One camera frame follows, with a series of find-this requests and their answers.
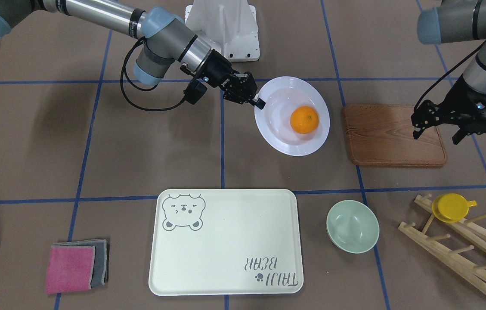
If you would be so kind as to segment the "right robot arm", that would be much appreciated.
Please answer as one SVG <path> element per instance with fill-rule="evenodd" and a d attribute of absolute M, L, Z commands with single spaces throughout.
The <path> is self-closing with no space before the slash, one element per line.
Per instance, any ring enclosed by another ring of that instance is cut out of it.
<path fill-rule="evenodd" d="M 120 83 L 130 81 L 126 65 L 137 47 L 141 53 L 134 76 L 154 90 L 174 62 L 192 77 L 181 103 L 195 104 L 207 86 L 219 87 L 225 100 L 263 109 L 250 72 L 240 73 L 231 62 L 189 29 L 180 17 L 160 6 L 149 12 L 113 0 L 0 0 L 0 38 L 36 11 L 61 12 L 136 39 L 121 67 Z"/>

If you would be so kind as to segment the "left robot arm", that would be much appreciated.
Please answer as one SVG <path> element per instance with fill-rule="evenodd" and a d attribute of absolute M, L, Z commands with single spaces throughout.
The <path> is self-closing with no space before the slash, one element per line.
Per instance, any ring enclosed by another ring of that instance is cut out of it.
<path fill-rule="evenodd" d="M 486 134 L 486 0 L 443 0 L 420 13 L 417 36 L 423 44 L 482 43 L 465 57 L 471 62 L 444 100 L 436 104 L 420 97 L 411 116 L 414 139 L 442 124 L 458 127 L 454 144 L 465 136 Z"/>

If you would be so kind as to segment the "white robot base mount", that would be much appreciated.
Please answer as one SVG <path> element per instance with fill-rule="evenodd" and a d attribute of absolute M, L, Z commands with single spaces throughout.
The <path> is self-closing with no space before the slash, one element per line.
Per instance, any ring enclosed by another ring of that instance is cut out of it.
<path fill-rule="evenodd" d="M 195 0 L 185 24 L 231 62 L 260 59 L 257 11 L 247 0 Z"/>

